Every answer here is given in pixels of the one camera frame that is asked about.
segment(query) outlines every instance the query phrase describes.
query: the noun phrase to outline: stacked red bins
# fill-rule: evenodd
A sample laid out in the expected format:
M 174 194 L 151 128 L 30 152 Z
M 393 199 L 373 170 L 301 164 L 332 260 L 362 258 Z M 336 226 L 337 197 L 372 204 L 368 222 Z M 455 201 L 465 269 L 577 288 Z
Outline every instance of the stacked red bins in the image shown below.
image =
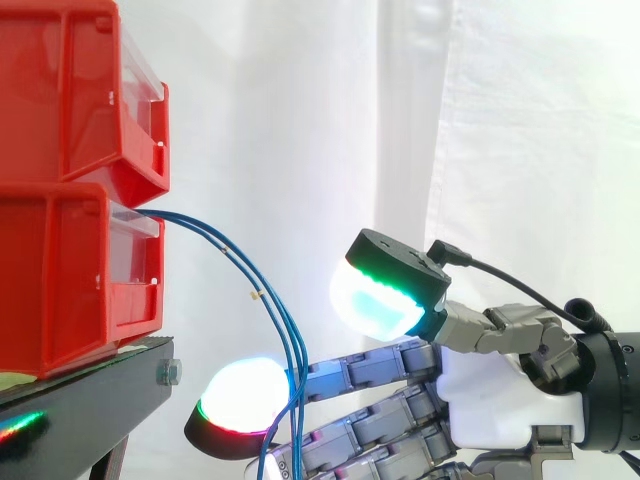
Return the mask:
M 162 325 L 168 90 L 111 0 L 0 0 L 0 372 L 44 378 Z

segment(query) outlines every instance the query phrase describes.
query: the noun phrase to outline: metal bolt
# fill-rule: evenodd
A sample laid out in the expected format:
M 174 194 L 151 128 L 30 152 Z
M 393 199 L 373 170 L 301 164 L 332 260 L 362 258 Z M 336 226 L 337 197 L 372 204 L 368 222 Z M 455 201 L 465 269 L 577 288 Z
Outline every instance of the metal bolt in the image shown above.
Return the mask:
M 158 367 L 158 385 L 167 387 L 180 383 L 182 378 L 182 362 L 178 359 L 163 360 Z

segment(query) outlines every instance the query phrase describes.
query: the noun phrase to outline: blue cable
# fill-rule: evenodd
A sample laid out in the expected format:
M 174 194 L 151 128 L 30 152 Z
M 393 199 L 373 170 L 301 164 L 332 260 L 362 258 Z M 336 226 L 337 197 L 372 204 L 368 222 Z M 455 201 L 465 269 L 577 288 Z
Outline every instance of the blue cable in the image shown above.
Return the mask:
M 190 223 L 181 220 L 179 217 L 181 215 L 179 214 L 171 214 L 170 212 L 162 212 L 163 215 L 160 216 L 160 212 L 155 212 L 160 218 L 165 218 L 166 220 L 176 223 L 178 225 L 181 225 L 185 228 L 188 228 L 189 230 L 194 231 L 195 233 L 198 233 L 199 235 L 203 236 L 207 241 L 209 241 L 210 243 L 212 243 L 214 246 L 216 246 L 218 249 L 222 250 L 223 249 L 223 245 L 215 242 L 215 240 L 213 240 L 209 235 L 207 235 L 206 233 L 204 233 L 202 230 L 200 230 L 198 227 L 191 225 Z M 256 288 L 256 290 L 259 290 L 259 287 L 255 284 L 255 280 L 252 279 L 252 277 L 250 275 L 248 275 L 248 272 L 246 272 L 246 270 L 231 256 L 229 256 L 230 260 L 243 272 L 245 273 L 245 276 L 247 276 L 247 278 L 249 278 L 249 280 L 251 281 L 252 285 L 254 286 L 254 288 Z M 278 308 L 279 312 L 283 312 L 284 316 L 283 316 L 283 320 L 285 321 L 285 325 L 287 326 L 287 330 L 288 333 L 291 335 L 291 327 L 293 327 L 294 330 L 294 334 L 293 336 L 296 338 L 296 340 L 301 341 L 302 342 L 302 346 L 303 346 L 303 358 L 304 358 L 304 363 L 303 363 L 303 368 L 302 368 L 302 377 L 304 379 L 304 381 L 300 381 L 301 383 L 301 388 L 300 388 L 300 392 L 296 392 L 297 394 L 294 395 L 294 398 L 297 399 L 298 401 L 296 402 L 296 405 L 298 405 L 298 408 L 300 410 L 300 416 L 298 419 L 298 428 L 296 429 L 296 424 L 295 424 L 295 407 L 293 409 L 290 410 L 291 413 L 291 430 L 292 430 L 292 447 L 294 449 L 294 462 L 293 462 L 293 471 L 294 471 L 294 478 L 298 478 L 302 476 L 302 467 L 301 467 L 301 456 L 302 456 L 302 449 L 301 449 L 301 443 L 302 443 L 302 434 L 303 434 L 303 424 L 304 424 L 304 400 L 300 401 L 300 398 L 302 398 L 304 396 L 303 394 L 303 388 L 304 385 L 306 384 L 306 375 L 308 374 L 308 359 L 306 358 L 306 348 L 304 348 L 304 341 L 302 341 L 302 337 L 300 335 L 300 332 L 297 329 L 297 326 L 295 325 L 295 322 L 293 322 L 293 319 L 291 318 L 291 314 L 288 312 L 288 310 L 286 309 L 286 307 L 284 306 L 284 304 L 282 303 L 280 297 L 275 294 L 275 292 L 273 291 L 273 289 L 271 288 L 271 286 L 266 282 L 266 280 L 264 281 L 265 288 L 267 288 L 268 290 L 271 291 L 271 294 L 274 295 L 275 298 L 272 298 L 272 300 L 274 301 L 274 303 L 276 303 L 276 307 Z M 283 339 L 284 345 L 285 345 L 285 351 L 288 348 L 288 345 L 286 345 L 286 340 Z M 298 345 L 296 344 L 296 342 L 292 341 L 292 344 L 294 346 L 294 350 L 296 353 L 296 363 L 298 365 L 300 365 L 300 355 L 299 355 L 299 351 L 298 351 Z M 290 375 L 293 374 L 293 370 L 291 369 L 291 364 L 288 363 L 289 368 L 290 368 Z M 292 381 L 292 378 L 290 378 L 290 389 L 291 389 L 291 384 L 295 384 L 295 380 Z M 285 408 L 283 410 L 283 414 L 286 414 L 286 411 L 290 408 L 290 406 L 288 405 L 287 408 Z M 275 432 L 277 430 L 277 424 L 280 422 L 280 420 L 284 417 L 284 415 L 280 416 L 280 419 L 277 420 L 276 422 L 274 422 L 274 425 L 272 426 L 272 430 L 270 433 L 270 435 L 268 435 L 268 442 L 265 440 L 264 445 L 269 445 L 271 443 L 271 440 L 273 438 L 273 436 L 275 435 Z M 262 463 L 264 463 L 264 457 L 266 455 L 266 449 L 264 449 L 265 452 L 263 455 L 261 455 L 261 460 Z M 259 471 L 259 477 L 258 478 L 262 478 L 263 473 Z
M 285 353 L 287 355 L 287 365 L 289 367 L 289 372 L 290 372 L 289 381 L 290 381 L 290 396 L 291 396 L 291 398 L 290 398 L 290 401 L 287 404 L 287 406 L 278 414 L 278 416 L 276 417 L 276 420 L 274 421 L 273 425 L 271 426 L 271 428 L 267 432 L 265 441 L 264 441 L 262 449 L 261 449 L 261 454 L 260 454 L 260 460 L 259 460 L 259 465 L 258 465 L 258 479 L 262 479 L 263 474 L 264 474 L 264 461 L 265 461 L 266 454 L 267 454 L 267 448 L 268 448 L 269 444 L 271 443 L 271 441 L 273 440 L 273 437 L 275 436 L 275 433 L 277 431 L 277 425 L 280 423 L 282 418 L 284 418 L 284 416 L 286 415 L 287 412 L 290 412 L 290 414 L 291 414 L 291 434 L 292 434 L 294 479 L 297 480 L 298 478 L 301 478 L 302 477 L 302 459 L 301 459 L 302 458 L 302 435 L 303 435 L 303 428 L 304 428 L 304 403 L 305 403 L 305 401 L 304 401 L 304 388 L 306 386 L 307 375 L 308 375 L 308 371 L 309 371 L 309 361 L 308 361 L 306 345 L 304 344 L 304 340 L 302 339 L 302 335 L 300 334 L 300 331 L 298 330 L 297 325 L 293 321 L 293 318 L 291 317 L 291 314 L 287 310 L 286 306 L 284 305 L 284 303 L 282 302 L 280 297 L 273 290 L 271 285 L 262 276 L 261 272 L 246 257 L 246 255 L 229 238 L 227 238 L 224 234 L 222 234 L 221 232 L 219 232 L 218 230 L 216 230 L 212 226 L 210 226 L 210 225 L 208 225 L 208 224 L 206 224 L 204 222 L 201 222 L 200 220 L 197 220 L 195 218 L 189 217 L 187 215 L 182 215 L 182 214 L 174 213 L 174 212 L 166 212 L 166 211 L 161 211 L 161 210 L 138 210 L 138 212 L 143 214 L 143 215 L 163 218 L 163 219 L 168 220 L 170 222 L 176 223 L 177 225 L 181 225 L 181 226 L 183 226 L 185 228 L 188 228 L 189 230 L 191 230 L 191 231 L 201 235 L 202 237 L 204 237 L 207 241 L 212 243 L 214 246 L 216 246 L 221 251 L 224 249 L 224 246 L 226 245 L 234 254 L 236 254 L 249 267 L 249 269 L 263 283 L 264 288 L 267 291 L 267 293 L 269 294 L 269 296 L 270 296 L 271 300 L 273 301 L 273 303 L 275 304 L 276 309 L 278 310 L 278 313 L 280 314 L 280 316 L 281 316 L 281 318 L 283 320 L 283 323 L 285 324 L 285 328 L 287 329 L 287 333 L 289 334 L 289 337 L 291 339 L 291 344 L 292 344 L 293 349 L 294 349 L 294 355 L 296 357 L 296 364 L 298 366 L 298 383 L 299 383 L 299 385 L 298 385 L 298 389 L 294 393 L 292 393 L 291 391 L 294 388 L 294 387 L 292 387 L 292 385 L 295 385 L 295 379 L 293 377 L 292 359 L 291 359 L 291 353 L 289 351 L 289 346 L 288 346 L 288 343 L 287 343 L 287 341 L 286 341 L 286 339 L 284 337 L 284 332 L 282 331 L 282 329 L 280 328 L 280 325 L 278 324 L 277 320 L 275 319 L 275 315 L 273 314 L 273 311 L 271 310 L 269 303 L 266 301 L 266 299 L 263 296 L 261 296 L 260 298 L 262 298 L 263 303 L 264 303 L 265 307 L 267 308 L 267 311 L 269 312 L 269 315 L 270 315 L 274 325 L 276 326 L 276 329 L 278 330 L 280 338 L 281 338 L 281 340 L 283 342 L 283 346 L 285 348 Z M 225 245 L 219 244 L 212 237 L 217 238 L 218 240 L 223 242 Z M 234 257 L 232 257 L 230 255 L 227 255 L 227 257 L 229 257 L 229 259 L 232 261 L 232 263 L 236 267 L 238 267 L 242 271 L 242 273 L 245 274 L 245 276 L 249 279 L 249 281 L 251 282 L 253 287 L 256 288 L 256 291 L 260 291 L 260 288 L 257 285 L 257 282 L 255 281 L 255 279 L 253 279 L 253 277 L 251 277 L 251 275 L 249 274 L 249 272 L 247 272 L 247 270 L 244 268 L 244 266 L 242 266 Z M 296 407 L 298 408 L 298 411 L 299 411 L 297 426 L 295 424 L 296 423 L 295 422 L 295 408 Z

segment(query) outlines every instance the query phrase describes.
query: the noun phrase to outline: white curtain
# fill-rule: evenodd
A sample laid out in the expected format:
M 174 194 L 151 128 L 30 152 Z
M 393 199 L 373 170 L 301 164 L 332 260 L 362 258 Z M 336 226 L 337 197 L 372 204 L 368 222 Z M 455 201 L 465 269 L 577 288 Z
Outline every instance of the white curtain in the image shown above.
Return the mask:
M 449 240 L 559 302 L 586 296 L 614 327 L 638 328 L 631 1 L 119 3 L 171 89 L 172 189 L 154 206 L 234 239 L 290 307 L 312 361 L 372 346 L 327 295 L 371 226 L 416 247 Z M 201 454 L 184 422 L 225 364 L 284 356 L 222 255 L 178 227 L 166 248 L 161 333 L 175 335 L 184 377 L 131 435 L 122 478 L 242 478 L 246 462 Z M 450 273 L 451 295 L 472 306 L 522 300 Z M 364 401 L 311 405 L 307 425 Z M 578 458 L 581 478 L 633 478 L 615 458 Z
M 588 298 L 617 331 L 640 328 L 639 8 L 456 2 L 424 242 L 448 240 L 561 305 Z M 528 301 L 450 273 L 470 306 Z M 637 478 L 615 455 L 574 450 L 575 478 Z

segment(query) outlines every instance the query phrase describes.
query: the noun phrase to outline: clear plastic bin front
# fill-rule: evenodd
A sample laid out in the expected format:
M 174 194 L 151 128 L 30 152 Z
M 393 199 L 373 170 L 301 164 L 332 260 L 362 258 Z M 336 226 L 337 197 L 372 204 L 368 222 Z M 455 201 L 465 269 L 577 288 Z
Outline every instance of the clear plastic bin front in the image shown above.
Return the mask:
M 157 283 L 157 278 L 149 278 L 146 266 L 148 240 L 159 235 L 158 222 L 111 202 L 111 281 Z
M 151 104 L 164 100 L 164 88 L 124 26 L 121 31 L 122 97 L 129 115 L 151 136 Z

